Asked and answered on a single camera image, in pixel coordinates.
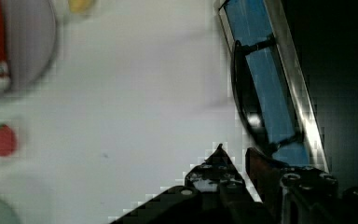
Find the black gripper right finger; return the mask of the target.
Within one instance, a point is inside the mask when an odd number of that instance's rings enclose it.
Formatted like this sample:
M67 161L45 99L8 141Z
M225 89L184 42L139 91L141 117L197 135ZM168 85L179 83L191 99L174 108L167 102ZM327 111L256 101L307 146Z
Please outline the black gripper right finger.
M254 147L247 149L245 160L246 173L263 204L270 212L280 212L282 206L281 169L287 167L288 164L267 157Z

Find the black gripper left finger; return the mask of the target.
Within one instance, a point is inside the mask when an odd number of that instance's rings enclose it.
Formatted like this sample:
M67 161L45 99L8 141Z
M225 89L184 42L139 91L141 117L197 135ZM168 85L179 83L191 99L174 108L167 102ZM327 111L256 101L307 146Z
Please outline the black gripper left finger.
M217 193L221 186L246 191L244 179L222 144L219 144L203 163L196 165L186 174L185 186L206 193Z

